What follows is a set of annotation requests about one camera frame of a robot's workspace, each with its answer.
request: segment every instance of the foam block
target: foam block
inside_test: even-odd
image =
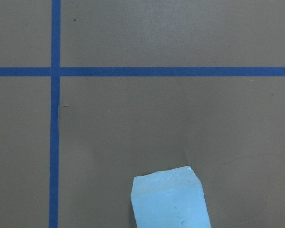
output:
[[[134,177],[131,201],[138,228],[211,228],[190,166]]]

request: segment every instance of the blue painter's tape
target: blue painter's tape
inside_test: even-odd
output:
[[[285,67],[62,67],[62,76],[285,76]]]
[[[52,0],[51,45],[51,132],[49,228],[58,227],[59,132],[58,109],[60,100],[60,0]]]
[[[49,67],[0,67],[0,76],[50,76]]]

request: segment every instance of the light blue object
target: light blue object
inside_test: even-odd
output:
[[[211,228],[190,166],[134,177],[131,201],[138,228]]]

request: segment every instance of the gray surface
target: gray surface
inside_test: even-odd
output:
[[[0,67],[48,67],[51,0],[0,0]]]
[[[285,228],[285,77],[63,77],[60,228],[134,228],[134,176],[190,165],[214,228]]]
[[[65,67],[285,66],[285,0],[65,0]]]
[[[0,228],[48,226],[49,88],[0,77]]]

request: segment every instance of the blue tape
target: blue tape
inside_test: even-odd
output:
[[[49,67],[0,67],[0,76],[50,76]]]
[[[49,228],[58,227],[58,109],[60,99],[60,4],[60,0],[52,0],[50,185],[48,222]]]
[[[62,67],[61,76],[285,76],[285,67]]]

